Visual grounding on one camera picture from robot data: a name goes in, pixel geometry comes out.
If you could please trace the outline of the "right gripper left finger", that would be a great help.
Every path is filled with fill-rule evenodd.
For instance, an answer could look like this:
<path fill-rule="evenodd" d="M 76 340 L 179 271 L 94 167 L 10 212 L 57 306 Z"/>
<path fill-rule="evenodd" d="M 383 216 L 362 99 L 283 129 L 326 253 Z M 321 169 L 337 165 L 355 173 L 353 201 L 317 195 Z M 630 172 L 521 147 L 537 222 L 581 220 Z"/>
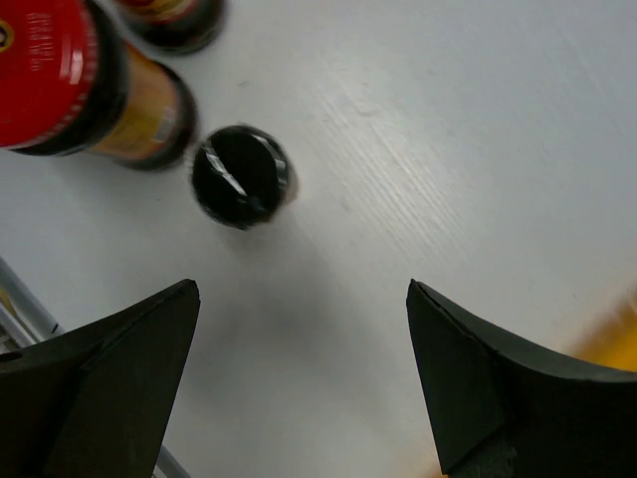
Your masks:
<path fill-rule="evenodd" d="M 4 477 L 149 477 L 195 333 L 182 280 L 1 357 Z"/>

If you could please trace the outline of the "black-cap pepper bottle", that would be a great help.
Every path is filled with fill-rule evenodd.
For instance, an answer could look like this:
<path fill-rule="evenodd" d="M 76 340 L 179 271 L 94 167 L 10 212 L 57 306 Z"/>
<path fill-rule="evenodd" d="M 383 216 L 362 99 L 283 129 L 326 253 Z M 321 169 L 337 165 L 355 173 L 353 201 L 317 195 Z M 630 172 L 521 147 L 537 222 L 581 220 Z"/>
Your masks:
<path fill-rule="evenodd" d="M 197 144 L 189 181 L 202 211 L 238 230 L 272 221 L 299 190 L 297 172 L 280 143 L 246 123 L 217 129 Z"/>

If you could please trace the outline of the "red-lid sauce jar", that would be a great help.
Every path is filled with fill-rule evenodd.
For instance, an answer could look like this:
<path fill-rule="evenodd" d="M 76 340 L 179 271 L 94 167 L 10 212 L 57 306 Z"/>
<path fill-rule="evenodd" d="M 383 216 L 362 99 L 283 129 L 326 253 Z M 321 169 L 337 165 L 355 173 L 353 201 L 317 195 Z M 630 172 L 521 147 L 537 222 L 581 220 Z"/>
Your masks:
<path fill-rule="evenodd" d="M 155 0 L 114 2 L 127 27 L 156 49 L 174 55 L 200 51 L 222 30 L 229 2 Z"/>
<path fill-rule="evenodd" d="M 2 148 L 154 170 L 182 159 L 195 126 L 186 84 L 125 40 L 96 2 L 2 2 Z"/>

